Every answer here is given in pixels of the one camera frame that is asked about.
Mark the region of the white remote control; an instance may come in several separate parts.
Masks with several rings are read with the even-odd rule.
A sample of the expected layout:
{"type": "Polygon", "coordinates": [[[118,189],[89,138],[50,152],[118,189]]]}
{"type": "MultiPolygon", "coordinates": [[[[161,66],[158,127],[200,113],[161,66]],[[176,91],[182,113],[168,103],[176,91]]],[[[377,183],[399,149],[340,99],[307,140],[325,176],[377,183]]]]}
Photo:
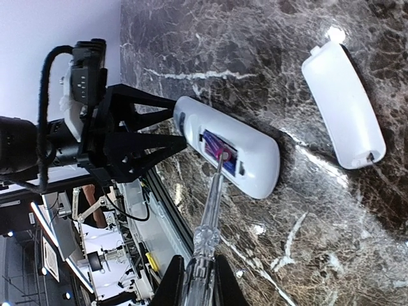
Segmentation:
{"type": "Polygon", "coordinates": [[[178,98],[173,120],[187,143],[214,167],[222,149],[229,153],[222,174],[239,190],[259,200],[271,195],[281,163],[273,138],[188,96],[178,98]]]}

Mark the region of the blue battery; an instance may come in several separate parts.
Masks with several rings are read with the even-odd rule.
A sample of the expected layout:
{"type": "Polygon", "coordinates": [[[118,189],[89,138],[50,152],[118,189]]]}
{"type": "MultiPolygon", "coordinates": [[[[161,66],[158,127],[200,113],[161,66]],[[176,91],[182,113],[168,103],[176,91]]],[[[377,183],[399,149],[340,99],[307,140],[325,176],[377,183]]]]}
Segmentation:
{"type": "Polygon", "coordinates": [[[236,167],[237,167],[237,156],[238,156],[238,152],[235,148],[233,148],[230,144],[228,144],[227,142],[225,142],[224,140],[222,140],[225,147],[229,149],[229,151],[231,152],[231,158],[229,161],[223,162],[223,168],[232,176],[235,176],[235,172],[236,172],[236,167]]]}

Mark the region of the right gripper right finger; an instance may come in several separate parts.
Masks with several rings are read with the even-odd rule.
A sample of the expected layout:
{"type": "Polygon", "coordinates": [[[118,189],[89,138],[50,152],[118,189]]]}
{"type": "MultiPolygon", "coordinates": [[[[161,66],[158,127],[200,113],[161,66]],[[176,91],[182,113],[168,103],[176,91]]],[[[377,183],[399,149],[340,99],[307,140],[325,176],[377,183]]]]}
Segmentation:
{"type": "Polygon", "coordinates": [[[215,305],[249,305],[226,257],[222,254],[215,257],[215,305]]]}

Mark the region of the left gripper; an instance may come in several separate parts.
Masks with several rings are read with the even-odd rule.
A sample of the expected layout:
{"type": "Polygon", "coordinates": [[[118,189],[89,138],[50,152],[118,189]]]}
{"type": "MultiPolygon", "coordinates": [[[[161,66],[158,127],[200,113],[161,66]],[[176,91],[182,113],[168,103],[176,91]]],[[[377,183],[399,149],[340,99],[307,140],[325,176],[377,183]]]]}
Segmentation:
{"type": "Polygon", "coordinates": [[[183,136],[116,133],[149,128],[173,116],[176,101],[124,84],[107,87],[100,104],[85,116],[76,165],[100,185],[132,182],[187,147],[183,136]]]}

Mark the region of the clear handle screwdriver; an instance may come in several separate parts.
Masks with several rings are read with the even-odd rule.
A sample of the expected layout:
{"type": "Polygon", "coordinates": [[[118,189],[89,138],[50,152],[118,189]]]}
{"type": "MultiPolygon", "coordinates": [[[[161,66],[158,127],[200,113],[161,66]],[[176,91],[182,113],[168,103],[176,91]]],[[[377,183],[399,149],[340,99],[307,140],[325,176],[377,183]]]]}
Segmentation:
{"type": "Polygon", "coordinates": [[[200,225],[194,232],[194,252],[186,268],[181,305],[212,305],[215,279],[215,249],[219,245],[219,211],[224,176],[222,166],[231,157],[221,150],[216,159],[217,171],[212,177],[200,225]]]}

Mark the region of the purple battery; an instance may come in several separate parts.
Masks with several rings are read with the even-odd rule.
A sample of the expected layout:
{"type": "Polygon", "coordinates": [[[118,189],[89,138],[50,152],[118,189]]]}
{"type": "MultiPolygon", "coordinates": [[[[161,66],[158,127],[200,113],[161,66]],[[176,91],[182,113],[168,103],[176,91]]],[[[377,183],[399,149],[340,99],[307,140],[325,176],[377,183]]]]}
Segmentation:
{"type": "Polygon", "coordinates": [[[204,131],[203,139],[205,141],[205,149],[216,161],[226,162],[230,160],[231,152],[225,147],[223,141],[219,137],[209,131],[204,131]]]}

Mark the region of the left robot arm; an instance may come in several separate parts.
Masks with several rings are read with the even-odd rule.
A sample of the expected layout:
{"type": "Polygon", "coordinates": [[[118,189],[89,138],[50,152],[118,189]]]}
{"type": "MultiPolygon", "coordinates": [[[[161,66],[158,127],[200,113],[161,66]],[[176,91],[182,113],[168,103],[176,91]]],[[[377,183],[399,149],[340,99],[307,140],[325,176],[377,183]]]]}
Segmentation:
{"type": "Polygon", "coordinates": [[[68,165],[85,169],[101,187],[133,182],[187,147],[183,136],[142,131],[172,118],[175,104],[128,85],[109,86],[93,114],[80,119],[80,142],[62,119],[47,123],[42,156],[32,122],[1,117],[1,187],[17,184],[44,193],[48,169],[68,165]]]}

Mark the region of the white battery cover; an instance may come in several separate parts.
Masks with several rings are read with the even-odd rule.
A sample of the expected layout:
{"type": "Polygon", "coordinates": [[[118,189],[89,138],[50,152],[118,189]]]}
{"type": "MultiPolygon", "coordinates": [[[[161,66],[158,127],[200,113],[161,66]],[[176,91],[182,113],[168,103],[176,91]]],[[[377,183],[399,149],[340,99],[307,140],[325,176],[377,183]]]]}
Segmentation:
{"type": "Polygon", "coordinates": [[[379,162],[386,144],[366,90],[341,44],[310,51],[302,75],[328,130],[337,161],[347,170],[379,162]]]}

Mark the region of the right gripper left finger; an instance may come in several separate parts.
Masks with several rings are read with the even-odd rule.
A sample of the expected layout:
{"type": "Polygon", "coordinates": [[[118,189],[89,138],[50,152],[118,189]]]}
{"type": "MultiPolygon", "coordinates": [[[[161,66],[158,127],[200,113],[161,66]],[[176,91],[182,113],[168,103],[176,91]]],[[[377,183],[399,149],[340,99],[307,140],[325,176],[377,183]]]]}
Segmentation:
{"type": "Polygon", "coordinates": [[[152,299],[152,306],[178,306],[184,280],[184,259],[175,255],[152,299]]]}

